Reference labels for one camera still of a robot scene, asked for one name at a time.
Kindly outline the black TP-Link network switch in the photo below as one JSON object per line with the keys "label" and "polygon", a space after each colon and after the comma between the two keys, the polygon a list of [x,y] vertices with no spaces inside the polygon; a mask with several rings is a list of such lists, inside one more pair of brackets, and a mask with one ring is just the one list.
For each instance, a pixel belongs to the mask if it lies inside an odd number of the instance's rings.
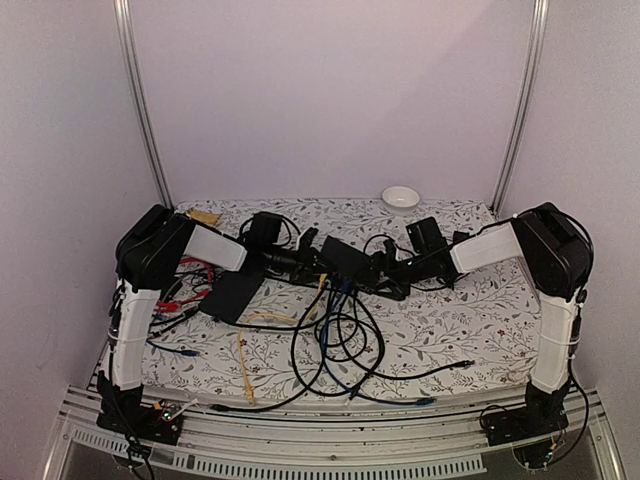
{"label": "black TP-Link network switch", "polygon": [[338,238],[327,236],[321,255],[335,268],[335,272],[346,280],[363,288],[373,288],[379,279],[378,270],[369,256]]}

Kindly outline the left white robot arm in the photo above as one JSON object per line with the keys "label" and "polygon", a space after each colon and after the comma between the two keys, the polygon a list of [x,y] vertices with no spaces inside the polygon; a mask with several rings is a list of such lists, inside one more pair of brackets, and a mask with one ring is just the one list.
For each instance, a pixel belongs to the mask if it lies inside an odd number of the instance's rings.
{"label": "left white robot arm", "polygon": [[238,238],[162,205],[153,206],[116,248],[116,288],[109,311],[108,347],[98,374],[101,412],[97,424],[130,442],[174,445],[183,418],[163,405],[142,403],[142,360],[152,318],[161,298],[176,287],[181,261],[192,259],[221,269],[196,310],[227,324],[236,323],[264,281],[267,271],[307,283],[319,273],[314,227],[300,232],[294,248],[278,242],[284,217],[259,212]]}

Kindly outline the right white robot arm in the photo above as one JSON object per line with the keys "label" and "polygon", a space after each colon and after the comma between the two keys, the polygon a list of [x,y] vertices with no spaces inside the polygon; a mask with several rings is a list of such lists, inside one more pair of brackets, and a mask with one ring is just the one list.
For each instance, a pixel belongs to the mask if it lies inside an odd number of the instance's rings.
{"label": "right white robot arm", "polygon": [[399,260],[391,240],[372,254],[373,267],[400,297],[410,284],[437,278],[446,287],[463,275],[520,258],[540,304],[537,360],[518,409],[491,407],[479,419],[490,445],[551,434],[569,422],[564,399],[575,386],[573,359],[580,341],[583,308],[593,264],[588,232],[570,215],[547,202],[476,233],[455,232],[446,240],[429,217],[408,226],[413,256]]}

